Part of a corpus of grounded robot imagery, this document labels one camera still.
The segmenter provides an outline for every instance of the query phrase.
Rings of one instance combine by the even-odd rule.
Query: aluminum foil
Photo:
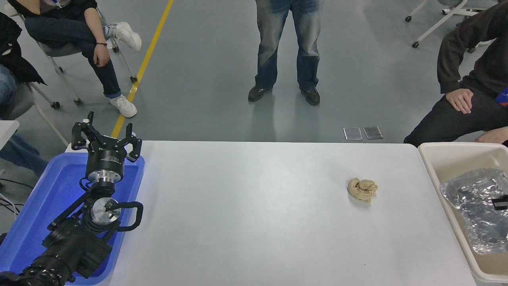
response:
[[[491,201],[508,194],[508,177],[503,171],[469,171],[444,182],[441,192],[460,213],[476,253],[508,251],[508,210],[496,211]]]

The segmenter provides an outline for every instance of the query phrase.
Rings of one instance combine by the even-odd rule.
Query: blue plastic tray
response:
[[[0,271],[19,274],[46,250],[42,241],[50,232],[47,226],[84,193],[79,180],[85,176],[87,157],[87,153],[63,153],[49,162],[0,246]],[[134,163],[125,161],[123,180],[115,184],[115,200],[136,200],[144,165],[142,157]],[[130,210],[122,210],[122,226],[129,225],[130,215]],[[106,278],[116,263],[124,234],[116,233],[109,240],[113,250],[89,279],[75,273],[76,282],[72,284],[94,285]]]

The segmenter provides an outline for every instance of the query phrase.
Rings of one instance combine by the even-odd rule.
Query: chair wheel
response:
[[[60,103],[58,101],[53,101],[53,103],[51,104],[51,108],[53,108],[53,109],[59,109],[60,108]]]

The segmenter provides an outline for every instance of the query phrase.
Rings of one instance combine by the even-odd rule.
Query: beige plastic bin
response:
[[[508,252],[479,255],[471,249],[462,218],[443,197],[440,185],[467,171],[496,168],[508,174],[508,148],[472,142],[424,143],[418,147],[473,276],[483,282],[508,283]]]

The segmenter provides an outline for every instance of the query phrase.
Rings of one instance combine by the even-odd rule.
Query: yellow floor line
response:
[[[159,38],[159,35],[161,34],[162,28],[164,27],[164,23],[166,22],[166,18],[168,17],[169,10],[171,10],[172,5],[173,5],[173,0],[168,0],[166,9],[164,9],[162,18],[159,21],[159,24],[157,26],[157,30],[155,30],[155,34],[153,35],[152,41],[150,42],[150,46],[148,47],[148,50],[146,51],[145,58],[143,59],[143,63],[141,63],[141,67],[139,68],[139,71],[137,74],[138,81],[136,81],[132,85],[131,91],[129,92],[129,96],[127,96],[127,99],[131,102],[132,102],[132,100],[134,100],[136,92],[138,91],[138,87],[139,87],[139,84],[141,83],[141,79],[143,78],[143,74],[145,73],[146,66],[148,66],[148,62],[150,61],[153,50],[155,49],[155,45],[157,44],[157,40]],[[122,128],[124,121],[125,121],[125,117],[120,115],[118,117],[118,120],[116,121],[115,127],[113,128],[113,132],[111,132],[111,137],[118,138],[120,129]]]

